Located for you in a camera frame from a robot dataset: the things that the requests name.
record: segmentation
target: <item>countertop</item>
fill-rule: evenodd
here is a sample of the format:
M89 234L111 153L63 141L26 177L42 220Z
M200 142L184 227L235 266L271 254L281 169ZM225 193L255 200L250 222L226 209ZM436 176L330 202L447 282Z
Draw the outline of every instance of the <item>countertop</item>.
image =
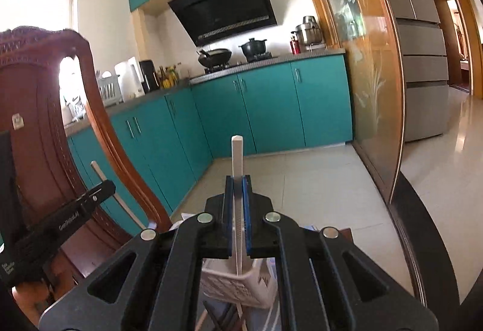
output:
M316 58L329 55L344 54L345 49L317 49L312 52L304 52L300 54L287 54L279 57L274 57L269 60L256 61L250 64L235 66L233 68L224 69L218 72L210 73L208 75L199 76L190 80L191 85L204 83L209 80L218 79L223 76L233 75L234 73L245 72L252 69L262 68L264 66L288 63L292 61L305 60L307 58Z
M120 103L118 105L109 106L106 108L107 115L113 116L113 115L119 114L120 112L133 109L134 107L136 107L141 103L146 103L152 100L156 100L158 98L164 97L165 95L176 93L177 91L190 87L192 85L208 82L210 80L218 79L223 76L233 75L234 73L245 72L245 71L257 69L257 68L263 68L264 66L269 66L274 64L282 64L282 63L287 63L292 61L305 60L307 58L339 55L344 53L345 53L345 49L317 49L317 50L314 50L313 52L304 52L304 53L295 54L295 55L288 54L280 57L274 57L269 60L257 61L250 64L235 66L233 68L225 69L215 73L210 73L208 75L199 76L193 79L183 79L175 87L156 90L142 97L134 98L134 99L128 100L127 102ZM80 120L78 122L68 124L67 126L64 127L64 129L65 129L66 136L69 137L88 127L90 127L90 122L86 117L85 119Z

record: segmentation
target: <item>refrigerator drawer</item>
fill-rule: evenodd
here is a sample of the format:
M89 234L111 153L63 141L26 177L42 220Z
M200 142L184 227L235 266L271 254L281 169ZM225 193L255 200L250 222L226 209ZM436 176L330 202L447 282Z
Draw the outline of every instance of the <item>refrigerator drawer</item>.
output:
M446 57L407 55L402 57L402 68L406 83L448 80Z
M403 55L446 55L443 31L430 25L398 24Z
M406 89L404 141L424 139L446 132L448 126L447 85Z

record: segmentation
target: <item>white tag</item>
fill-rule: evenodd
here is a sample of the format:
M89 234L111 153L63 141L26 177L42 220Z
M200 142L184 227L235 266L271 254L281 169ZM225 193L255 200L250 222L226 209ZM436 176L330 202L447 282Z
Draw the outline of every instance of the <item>white tag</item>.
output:
M14 124L14 130L16 131L17 129L23 128L24 127L24 119L20 114L14 114L11 117L11 122Z

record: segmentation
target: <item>tiled floor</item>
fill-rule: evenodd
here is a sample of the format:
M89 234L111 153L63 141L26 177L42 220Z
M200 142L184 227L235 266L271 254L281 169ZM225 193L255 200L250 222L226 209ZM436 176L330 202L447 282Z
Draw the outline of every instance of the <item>tiled floor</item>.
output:
M483 267L483 101L449 92L448 132L406 144L401 170L438 228L462 301Z
M245 158L253 190L301 226L350 227L354 242L408 291L411 280L386 207L351 145ZM215 161L193 188L181 212L199 213L206 198L223 193L231 159Z

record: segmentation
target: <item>refrigerator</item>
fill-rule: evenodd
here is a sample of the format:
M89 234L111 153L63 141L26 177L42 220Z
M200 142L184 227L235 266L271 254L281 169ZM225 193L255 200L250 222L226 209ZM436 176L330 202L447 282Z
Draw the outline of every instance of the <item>refrigerator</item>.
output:
M406 82L405 141L443 134L448 123L448 62L434 0L388 0Z

